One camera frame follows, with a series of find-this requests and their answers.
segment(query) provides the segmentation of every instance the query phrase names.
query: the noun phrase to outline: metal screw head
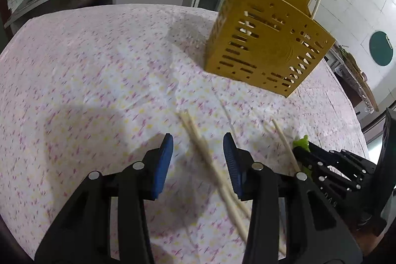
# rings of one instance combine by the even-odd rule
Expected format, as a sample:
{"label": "metal screw head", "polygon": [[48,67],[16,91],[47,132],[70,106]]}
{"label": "metal screw head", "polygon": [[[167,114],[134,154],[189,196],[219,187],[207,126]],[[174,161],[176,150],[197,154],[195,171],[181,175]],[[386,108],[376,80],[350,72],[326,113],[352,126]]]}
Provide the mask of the metal screw head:
{"label": "metal screw head", "polygon": [[92,171],[90,172],[90,174],[88,175],[88,178],[91,180],[95,180],[99,178],[99,171]]}
{"label": "metal screw head", "polygon": [[132,168],[135,170],[141,170],[145,167],[144,163],[141,161],[136,161],[133,165]]}
{"label": "metal screw head", "polygon": [[261,162],[253,162],[251,167],[254,170],[263,170],[264,169],[264,165]]}
{"label": "metal screw head", "polygon": [[296,175],[298,180],[304,181],[308,178],[308,176],[303,172],[298,172]]}

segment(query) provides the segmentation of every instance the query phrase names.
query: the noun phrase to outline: yellow plastic basket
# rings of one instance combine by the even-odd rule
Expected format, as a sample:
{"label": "yellow plastic basket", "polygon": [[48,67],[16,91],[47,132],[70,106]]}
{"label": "yellow plastic basket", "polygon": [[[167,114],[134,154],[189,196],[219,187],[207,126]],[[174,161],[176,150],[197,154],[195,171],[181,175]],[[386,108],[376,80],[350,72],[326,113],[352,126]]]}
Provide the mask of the yellow plastic basket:
{"label": "yellow plastic basket", "polygon": [[310,0],[224,0],[205,70],[288,97],[335,39],[310,18]]}

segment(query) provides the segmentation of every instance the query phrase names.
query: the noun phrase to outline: green object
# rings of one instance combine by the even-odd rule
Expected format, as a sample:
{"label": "green object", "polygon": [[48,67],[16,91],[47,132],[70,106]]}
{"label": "green object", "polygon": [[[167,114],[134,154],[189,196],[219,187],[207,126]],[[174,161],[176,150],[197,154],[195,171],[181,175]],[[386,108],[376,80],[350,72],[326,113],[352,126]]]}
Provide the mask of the green object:
{"label": "green object", "polygon": [[382,31],[375,32],[369,42],[370,54],[380,66],[387,66],[393,57],[393,47],[387,34]]}
{"label": "green object", "polygon": [[302,147],[304,150],[311,152],[309,150],[309,141],[308,141],[308,135],[305,135],[303,138],[299,140],[294,140],[293,141],[293,148],[295,147]]}

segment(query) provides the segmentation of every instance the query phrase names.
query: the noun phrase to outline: pink floral bed sheet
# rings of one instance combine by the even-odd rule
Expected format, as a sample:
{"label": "pink floral bed sheet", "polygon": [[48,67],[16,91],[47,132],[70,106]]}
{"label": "pink floral bed sheet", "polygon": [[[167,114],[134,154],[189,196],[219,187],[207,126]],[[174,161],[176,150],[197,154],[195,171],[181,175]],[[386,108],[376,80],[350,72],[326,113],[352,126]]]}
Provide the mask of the pink floral bed sheet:
{"label": "pink floral bed sheet", "polygon": [[189,110],[227,175],[222,138],[229,131],[255,160],[292,171],[272,118],[290,142],[308,134],[324,149],[368,156],[351,103],[324,61],[289,98],[203,71],[216,15],[99,6],[34,18],[11,40],[0,56],[0,214],[31,257],[90,171],[122,171],[169,132],[174,153],[164,191],[145,203],[156,263],[241,263],[245,245],[180,110]]}

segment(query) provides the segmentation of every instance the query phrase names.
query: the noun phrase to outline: green round sign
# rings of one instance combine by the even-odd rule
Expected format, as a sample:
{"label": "green round sign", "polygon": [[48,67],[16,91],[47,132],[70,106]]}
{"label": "green round sign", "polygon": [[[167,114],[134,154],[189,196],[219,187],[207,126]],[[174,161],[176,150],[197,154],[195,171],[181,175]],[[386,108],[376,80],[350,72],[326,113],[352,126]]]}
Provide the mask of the green round sign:
{"label": "green round sign", "polygon": [[380,66],[387,66],[393,57],[393,47],[386,33],[375,32],[369,42],[370,54]]}

